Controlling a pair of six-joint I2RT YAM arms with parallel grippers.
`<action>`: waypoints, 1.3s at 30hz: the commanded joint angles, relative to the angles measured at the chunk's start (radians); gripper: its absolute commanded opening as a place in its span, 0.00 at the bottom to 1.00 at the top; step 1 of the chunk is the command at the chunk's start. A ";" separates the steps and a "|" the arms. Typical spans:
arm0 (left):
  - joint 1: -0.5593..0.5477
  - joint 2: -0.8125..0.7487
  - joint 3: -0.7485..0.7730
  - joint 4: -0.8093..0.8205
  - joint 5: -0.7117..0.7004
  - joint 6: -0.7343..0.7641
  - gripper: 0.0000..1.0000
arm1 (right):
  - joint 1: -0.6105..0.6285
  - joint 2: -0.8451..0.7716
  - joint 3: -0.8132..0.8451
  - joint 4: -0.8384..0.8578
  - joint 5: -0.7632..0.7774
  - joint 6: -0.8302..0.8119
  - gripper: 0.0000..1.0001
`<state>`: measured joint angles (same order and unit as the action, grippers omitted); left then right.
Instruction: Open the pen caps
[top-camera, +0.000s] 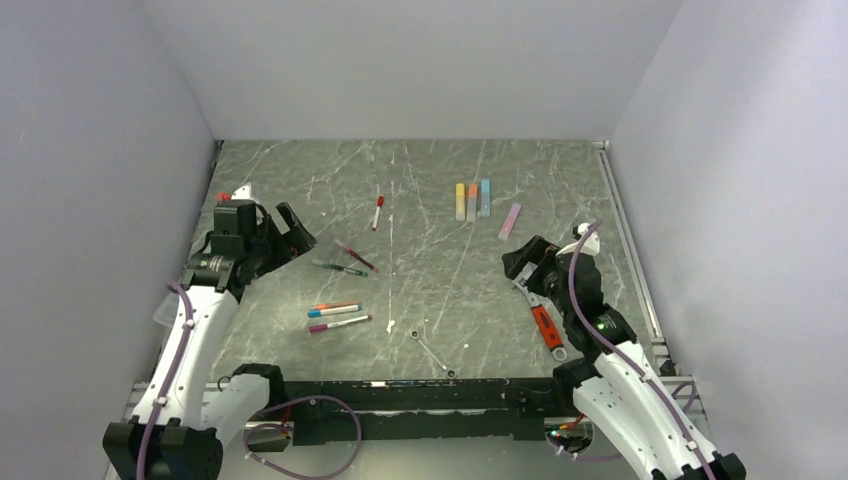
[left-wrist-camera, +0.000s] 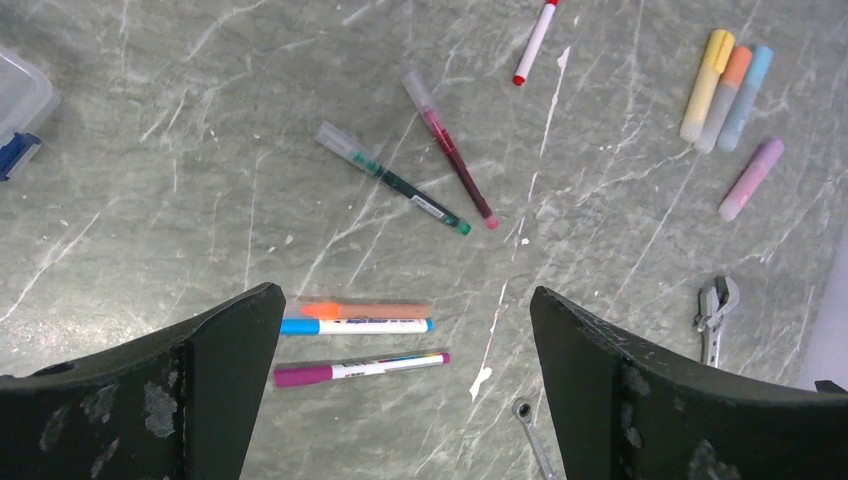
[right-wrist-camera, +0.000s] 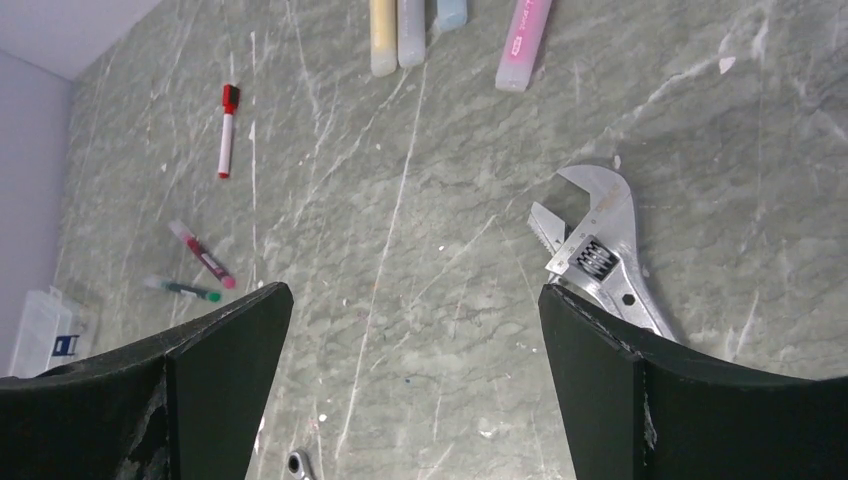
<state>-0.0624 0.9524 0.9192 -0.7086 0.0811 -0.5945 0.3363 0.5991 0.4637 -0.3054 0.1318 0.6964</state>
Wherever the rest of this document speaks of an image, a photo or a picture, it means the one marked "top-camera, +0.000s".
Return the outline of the pink highlighter body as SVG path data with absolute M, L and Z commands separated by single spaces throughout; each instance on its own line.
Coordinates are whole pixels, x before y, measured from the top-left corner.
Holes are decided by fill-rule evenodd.
M 499 230 L 498 239 L 506 241 L 509 238 L 514 228 L 514 225 L 520 215 L 521 210 L 522 205 L 520 203 L 513 203 L 511 205 L 509 212 L 507 213 L 504 222 Z

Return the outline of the orange highlighter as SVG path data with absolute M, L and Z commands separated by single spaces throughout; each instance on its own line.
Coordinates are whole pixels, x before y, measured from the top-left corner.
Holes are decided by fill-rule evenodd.
M 469 183 L 466 189 L 466 217 L 467 222 L 475 222 L 477 219 L 477 206 L 479 197 L 479 186 L 477 183 Z

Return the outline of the blue highlighter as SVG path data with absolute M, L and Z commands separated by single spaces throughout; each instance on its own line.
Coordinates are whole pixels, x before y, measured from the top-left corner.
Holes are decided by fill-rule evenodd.
M 488 218 L 491 216 L 491 181 L 483 178 L 480 181 L 480 216 Z

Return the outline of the yellow highlighter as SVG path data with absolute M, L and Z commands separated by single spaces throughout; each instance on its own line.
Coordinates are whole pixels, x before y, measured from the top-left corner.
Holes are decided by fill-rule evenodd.
M 455 186 L 455 218 L 457 221 L 466 219 L 466 191 L 462 182 Z

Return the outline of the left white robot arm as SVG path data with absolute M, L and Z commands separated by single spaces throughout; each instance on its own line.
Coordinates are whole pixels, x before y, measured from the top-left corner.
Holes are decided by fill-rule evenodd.
M 272 420 L 285 411 L 282 371 L 269 364 L 237 368 L 232 385 L 203 401 L 246 288 L 316 244 L 288 203 L 276 209 L 286 232 L 251 199 L 218 203 L 202 247 L 169 283 L 178 306 L 150 384 L 129 419 L 110 423 L 104 433 L 103 449 L 119 478 L 215 479 L 226 445 L 251 416 Z

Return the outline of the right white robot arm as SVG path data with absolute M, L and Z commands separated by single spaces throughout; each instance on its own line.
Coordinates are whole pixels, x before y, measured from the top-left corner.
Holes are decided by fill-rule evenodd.
M 722 453 L 663 385 L 635 331 L 602 291 L 596 224 L 574 228 L 559 247 L 541 236 L 502 255 L 504 275 L 551 302 L 581 358 L 558 366 L 551 401 L 580 413 L 641 479 L 744 479 L 739 457 Z

